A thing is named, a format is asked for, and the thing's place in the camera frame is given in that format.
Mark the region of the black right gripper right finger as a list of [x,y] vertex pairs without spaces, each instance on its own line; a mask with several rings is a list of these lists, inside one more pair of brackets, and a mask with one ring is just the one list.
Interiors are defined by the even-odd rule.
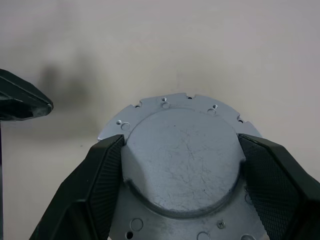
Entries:
[[285,147],[238,134],[242,171],[253,206],[270,240],[320,240],[320,182]]

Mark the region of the silver round motor lid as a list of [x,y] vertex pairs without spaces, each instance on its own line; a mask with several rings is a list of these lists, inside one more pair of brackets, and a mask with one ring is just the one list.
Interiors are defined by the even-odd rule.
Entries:
[[258,130],[227,104],[177,93],[114,116],[99,140],[123,135],[111,240],[269,240],[241,174],[238,134]]

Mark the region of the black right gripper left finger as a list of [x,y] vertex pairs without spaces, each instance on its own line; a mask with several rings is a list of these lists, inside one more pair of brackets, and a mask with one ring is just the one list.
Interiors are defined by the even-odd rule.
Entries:
[[60,184],[29,240],[107,240],[123,182],[117,134],[93,145]]

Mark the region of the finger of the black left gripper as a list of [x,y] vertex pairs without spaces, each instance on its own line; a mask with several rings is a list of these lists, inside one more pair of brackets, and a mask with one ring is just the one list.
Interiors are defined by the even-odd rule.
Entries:
[[38,118],[53,108],[53,102],[33,84],[0,68],[0,121]]

